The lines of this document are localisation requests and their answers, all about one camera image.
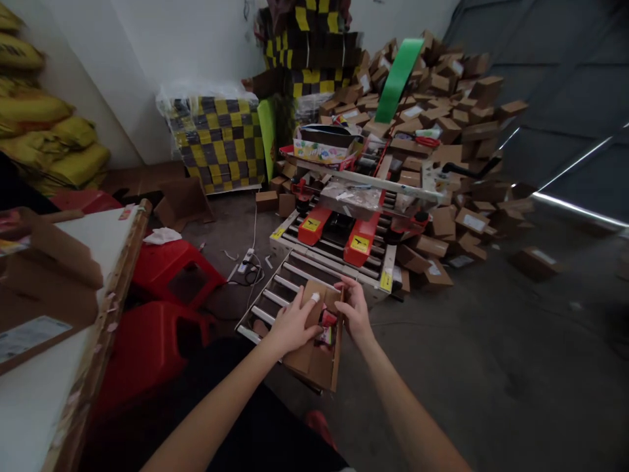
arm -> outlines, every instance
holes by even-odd
[[[337,288],[350,293],[349,304],[336,303],[348,320],[350,335],[371,372],[375,389],[402,451],[414,471],[470,471],[439,425],[431,418],[375,340],[362,287],[343,277]]]
[[[273,365],[320,333],[319,326],[304,329],[315,301],[299,308],[302,297],[303,287],[295,300],[279,311],[271,332],[185,417],[144,465],[143,472],[201,472],[208,467]]]

red shoe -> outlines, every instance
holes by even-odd
[[[304,423],[306,423],[315,433],[323,438],[323,440],[330,445],[336,452],[339,450],[336,448],[336,444],[334,444],[334,440],[332,439],[332,435],[330,434],[330,429],[328,428],[328,422],[326,421],[326,417],[319,410],[312,410],[306,413],[304,418]]]

hand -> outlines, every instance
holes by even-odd
[[[310,299],[303,308],[300,308],[302,299],[303,287],[301,286],[295,299],[288,306],[280,308],[271,332],[264,337],[265,341],[271,339],[267,342],[278,349],[280,358],[295,349],[299,349],[323,331],[323,328],[318,325],[305,328],[308,313],[316,305],[316,302]]]
[[[335,288],[345,288],[349,293],[349,303],[334,302],[336,309],[347,317],[347,330],[354,342],[360,347],[373,339],[372,326],[369,323],[367,301],[362,286],[354,279],[341,276],[342,282],[334,284]]]

open cardboard box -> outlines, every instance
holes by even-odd
[[[327,310],[337,317],[334,333],[334,346],[328,351],[315,346],[315,340],[308,341],[296,351],[284,356],[283,363],[297,377],[305,382],[324,390],[336,392],[339,377],[339,363],[341,361],[341,338],[343,335],[343,314],[338,312],[334,302],[346,300],[345,290],[341,293],[314,281],[308,281],[304,288],[301,306],[311,299],[313,293],[318,292],[321,298],[308,314],[305,327],[317,325],[325,304]]]

yellow warning label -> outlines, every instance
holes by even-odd
[[[280,239],[286,230],[282,227],[275,230],[275,232],[271,235],[271,239]]]
[[[393,288],[393,274],[390,271],[382,272],[382,278],[380,278],[380,288],[390,292]]]
[[[354,236],[352,240],[352,249],[367,253],[369,251],[369,241],[360,236]]]
[[[319,220],[315,220],[314,218],[307,218],[302,224],[301,227],[303,229],[307,229],[308,231],[316,231],[321,222]]]

